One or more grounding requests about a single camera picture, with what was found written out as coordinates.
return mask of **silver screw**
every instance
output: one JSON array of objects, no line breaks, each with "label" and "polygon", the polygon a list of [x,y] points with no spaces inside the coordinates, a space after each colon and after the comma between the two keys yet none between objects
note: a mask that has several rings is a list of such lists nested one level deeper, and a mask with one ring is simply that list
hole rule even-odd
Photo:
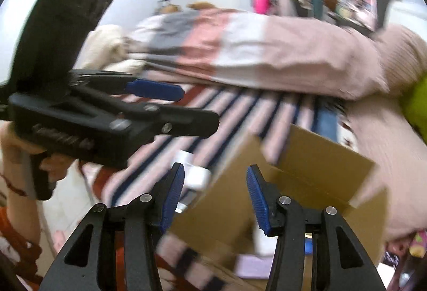
[{"label": "silver screw", "polygon": [[131,125],[131,121],[127,119],[116,119],[110,123],[110,129],[115,131],[126,130]]},{"label": "silver screw", "polygon": [[104,208],[105,208],[105,205],[104,205],[104,204],[102,204],[102,203],[98,203],[98,204],[95,204],[95,205],[93,206],[92,210],[93,210],[95,213],[99,213],[99,212],[102,212],[102,211],[104,210]]},{"label": "silver screw", "polygon": [[326,212],[329,215],[335,215],[338,211],[337,211],[337,209],[335,207],[327,207],[326,208]]},{"label": "silver screw", "polygon": [[159,107],[155,106],[154,104],[147,104],[144,107],[144,110],[147,112],[155,112],[155,111],[159,110]]},{"label": "silver screw", "polygon": [[279,202],[282,204],[290,204],[292,200],[287,196],[282,196],[279,198]]},{"label": "silver screw", "polygon": [[150,194],[142,194],[142,195],[140,195],[139,200],[141,202],[149,202],[149,201],[151,201],[152,198],[153,197],[151,197]]},{"label": "silver screw", "polygon": [[170,130],[172,130],[172,124],[170,122],[165,123],[161,128],[162,133],[169,133]]}]

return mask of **tile floor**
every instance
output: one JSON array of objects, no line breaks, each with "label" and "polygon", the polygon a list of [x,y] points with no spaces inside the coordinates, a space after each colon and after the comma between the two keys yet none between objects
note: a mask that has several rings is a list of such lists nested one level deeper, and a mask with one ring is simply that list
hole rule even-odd
[{"label": "tile floor", "polygon": [[63,231],[68,239],[77,224],[97,201],[87,191],[76,162],[65,179],[59,181],[52,198],[43,202],[43,212],[51,236]]}]

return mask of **pink blanket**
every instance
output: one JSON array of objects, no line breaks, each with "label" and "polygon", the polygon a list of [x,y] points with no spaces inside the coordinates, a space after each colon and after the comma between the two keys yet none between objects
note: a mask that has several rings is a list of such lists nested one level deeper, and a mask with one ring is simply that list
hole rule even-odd
[{"label": "pink blanket", "polygon": [[426,43],[402,26],[369,39],[316,19],[222,9],[148,18],[127,50],[175,74],[349,100],[400,93],[427,70]]}]

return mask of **cardboard box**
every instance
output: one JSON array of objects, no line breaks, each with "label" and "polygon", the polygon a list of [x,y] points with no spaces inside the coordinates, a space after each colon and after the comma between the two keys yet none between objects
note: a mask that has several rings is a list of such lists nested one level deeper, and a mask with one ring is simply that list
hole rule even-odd
[{"label": "cardboard box", "polygon": [[[315,133],[291,126],[287,146],[277,167],[267,163],[257,136],[246,136],[206,192],[176,216],[171,231],[213,265],[234,270],[238,254],[253,253],[255,215],[246,187],[246,170],[257,164],[264,179],[278,185],[282,195],[307,208],[336,207],[356,233],[374,263],[383,246],[387,193],[377,194],[355,209],[350,199],[368,176],[371,160]],[[264,289],[266,281],[249,281]]]}]

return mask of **blue gripper pad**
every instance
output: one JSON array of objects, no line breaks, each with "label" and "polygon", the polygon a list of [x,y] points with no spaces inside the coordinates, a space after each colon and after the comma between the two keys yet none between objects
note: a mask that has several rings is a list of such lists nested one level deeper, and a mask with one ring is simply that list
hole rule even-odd
[{"label": "blue gripper pad", "polygon": [[127,83],[126,91],[139,97],[147,97],[156,100],[179,101],[184,97],[184,90],[179,85],[137,79]]},{"label": "blue gripper pad", "polygon": [[182,187],[184,186],[184,166],[180,165],[175,172],[172,185],[166,195],[161,209],[161,221],[159,224],[160,231],[164,234],[172,224],[176,206],[181,196]]},{"label": "blue gripper pad", "polygon": [[259,227],[268,236],[271,231],[271,225],[268,218],[268,205],[261,190],[260,181],[264,181],[264,179],[259,179],[257,171],[252,166],[248,167],[246,171],[246,185],[252,200],[252,207],[254,208]]}]

